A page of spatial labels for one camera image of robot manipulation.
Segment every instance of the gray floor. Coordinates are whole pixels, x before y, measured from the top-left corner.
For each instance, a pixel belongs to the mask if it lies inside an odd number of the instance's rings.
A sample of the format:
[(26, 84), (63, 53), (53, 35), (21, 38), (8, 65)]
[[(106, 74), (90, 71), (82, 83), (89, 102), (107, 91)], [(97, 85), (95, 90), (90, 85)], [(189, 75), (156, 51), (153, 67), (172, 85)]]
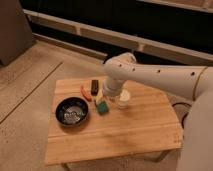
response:
[[(104, 75), (102, 61), (44, 42), (0, 68), (0, 171), (61, 171), (45, 166), (44, 156), (55, 82)], [(169, 95), (171, 102), (183, 101)], [(187, 110), (176, 108), (178, 117)], [(175, 171), (179, 151), (162, 162), (128, 156), (70, 164), (76, 171)]]

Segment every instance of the black bowl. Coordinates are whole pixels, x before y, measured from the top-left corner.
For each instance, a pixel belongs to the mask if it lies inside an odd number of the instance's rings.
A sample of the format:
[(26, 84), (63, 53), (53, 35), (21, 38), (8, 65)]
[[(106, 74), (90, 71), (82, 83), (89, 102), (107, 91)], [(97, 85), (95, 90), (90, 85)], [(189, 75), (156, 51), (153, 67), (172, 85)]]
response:
[(56, 108), (56, 119), (65, 126), (80, 124), (87, 114), (87, 103), (78, 97), (67, 98)]

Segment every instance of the red object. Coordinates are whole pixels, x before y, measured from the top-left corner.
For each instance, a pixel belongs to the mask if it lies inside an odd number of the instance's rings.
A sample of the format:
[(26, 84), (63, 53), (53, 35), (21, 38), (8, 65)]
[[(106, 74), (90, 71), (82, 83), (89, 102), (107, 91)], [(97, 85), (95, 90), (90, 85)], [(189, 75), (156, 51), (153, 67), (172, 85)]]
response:
[(92, 101), (92, 96), (90, 95), (89, 92), (85, 91), (84, 90), (84, 86), (81, 86), (81, 94), (84, 96), (84, 98), (87, 100), (87, 101)]

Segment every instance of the green sponge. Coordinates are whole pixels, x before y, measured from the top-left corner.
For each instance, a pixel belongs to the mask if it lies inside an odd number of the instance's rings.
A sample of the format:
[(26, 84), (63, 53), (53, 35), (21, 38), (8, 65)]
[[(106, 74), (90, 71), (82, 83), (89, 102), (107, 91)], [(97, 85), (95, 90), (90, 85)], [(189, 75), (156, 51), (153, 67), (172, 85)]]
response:
[(95, 106), (97, 108), (98, 113), (100, 113), (100, 114), (109, 112), (109, 108), (105, 101), (101, 101), (99, 104), (96, 104), (96, 101), (95, 101)]

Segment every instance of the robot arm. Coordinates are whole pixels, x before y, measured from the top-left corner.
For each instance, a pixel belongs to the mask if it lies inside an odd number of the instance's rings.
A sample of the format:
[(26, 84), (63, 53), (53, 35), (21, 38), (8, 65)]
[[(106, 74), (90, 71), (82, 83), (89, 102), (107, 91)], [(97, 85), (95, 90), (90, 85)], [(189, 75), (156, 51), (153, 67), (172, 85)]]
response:
[(202, 79), (201, 83), (201, 75), (202, 78), (213, 75), (213, 69), (205, 66), (140, 65), (136, 63), (134, 55), (124, 53), (108, 60), (104, 69), (108, 78), (104, 82), (103, 93), (107, 96), (119, 95), (126, 80), (191, 100), (195, 100), (205, 90), (213, 89), (213, 79)]
[(184, 142), (177, 171), (213, 170), (213, 68), (136, 64), (125, 53), (108, 60), (103, 94), (117, 96), (126, 80), (169, 91), (195, 100), (184, 128)]

